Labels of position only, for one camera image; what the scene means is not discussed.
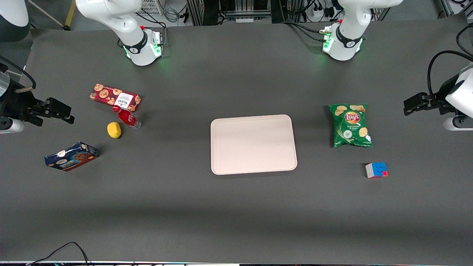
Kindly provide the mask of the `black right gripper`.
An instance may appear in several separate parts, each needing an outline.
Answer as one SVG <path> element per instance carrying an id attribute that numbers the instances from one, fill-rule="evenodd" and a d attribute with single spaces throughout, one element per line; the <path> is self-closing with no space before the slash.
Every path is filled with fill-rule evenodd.
<path id="1" fill-rule="evenodd" d="M 16 93 L 15 90 L 23 89 L 20 83 L 10 80 L 10 84 L 1 96 L 1 117 L 17 119 L 22 122 L 42 123 L 39 116 L 44 114 L 54 116 L 72 125 L 75 117 L 71 115 L 71 107 L 55 98 L 46 101 L 38 100 L 32 91 Z"/>

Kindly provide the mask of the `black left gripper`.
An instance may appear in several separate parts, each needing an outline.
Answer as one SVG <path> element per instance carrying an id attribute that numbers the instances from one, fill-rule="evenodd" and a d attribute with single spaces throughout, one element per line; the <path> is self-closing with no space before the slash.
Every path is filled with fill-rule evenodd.
<path id="1" fill-rule="evenodd" d="M 454 113 L 459 115 L 459 111 L 448 103 L 446 96 L 454 89 L 455 83 L 443 83 L 437 93 L 433 93 L 432 85 L 428 83 L 428 93 L 420 92 L 404 101 L 404 116 L 409 116 L 421 110 L 438 109 L 440 115 Z"/>

